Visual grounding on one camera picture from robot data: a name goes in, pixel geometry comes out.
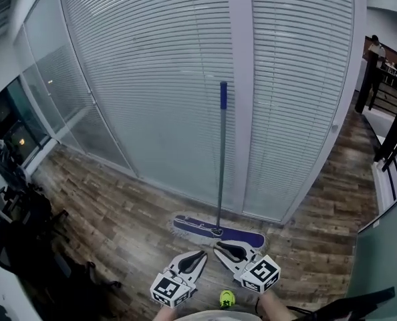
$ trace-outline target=green panel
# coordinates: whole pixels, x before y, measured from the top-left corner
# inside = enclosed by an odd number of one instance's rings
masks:
[[[397,204],[358,236],[348,297],[395,287],[396,297],[367,319],[397,316]]]

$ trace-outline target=wooden floor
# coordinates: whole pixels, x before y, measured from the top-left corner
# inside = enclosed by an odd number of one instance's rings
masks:
[[[274,288],[286,304],[315,310],[347,289],[358,229],[377,214],[371,172],[373,150],[365,122],[352,108],[323,170],[285,227],[223,213],[239,225],[267,235],[266,252],[281,266]],[[59,247],[81,262],[94,261],[122,289],[110,296],[119,320],[151,319],[159,305],[149,298],[158,272],[179,253],[198,249],[174,236],[167,221],[175,211],[214,213],[124,176],[58,146],[33,177],[55,211],[70,213],[62,227],[71,238]],[[239,288],[211,253],[183,312],[218,308],[219,293],[231,289],[238,303],[257,296]]]

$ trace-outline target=dust mop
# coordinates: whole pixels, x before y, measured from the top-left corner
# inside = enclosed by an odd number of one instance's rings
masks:
[[[227,83],[221,82],[221,153],[219,165],[219,189],[218,189],[218,211],[216,225],[195,219],[189,215],[178,214],[173,219],[173,226],[181,231],[199,235],[201,237],[217,239],[217,240],[236,240],[244,241],[254,248],[261,248],[264,246],[265,238],[262,234],[234,229],[230,227],[223,227],[221,221],[221,206],[223,199],[223,184],[224,184],[224,168],[225,168],[225,128],[227,119]]]

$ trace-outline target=black railing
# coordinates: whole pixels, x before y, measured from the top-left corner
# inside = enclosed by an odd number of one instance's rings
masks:
[[[393,200],[396,200],[394,175],[397,176],[397,77],[377,68],[377,60],[378,55],[371,53],[355,109],[362,113],[368,103],[369,110],[377,107],[379,110],[395,115],[384,142],[376,149],[374,161],[384,161],[382,170],[388,173]]]

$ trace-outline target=human arm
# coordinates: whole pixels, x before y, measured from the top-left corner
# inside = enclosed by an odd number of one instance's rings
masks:
[[[176,318],[176,310],[163,306],[157,313],[153,321],[173,321]]]
[[[271,289],[267,290],[260,297],[259,301],[265,311],[265,315],[271,321],[292,321],[297,319],[297,317],[280,302],[279,298]]]

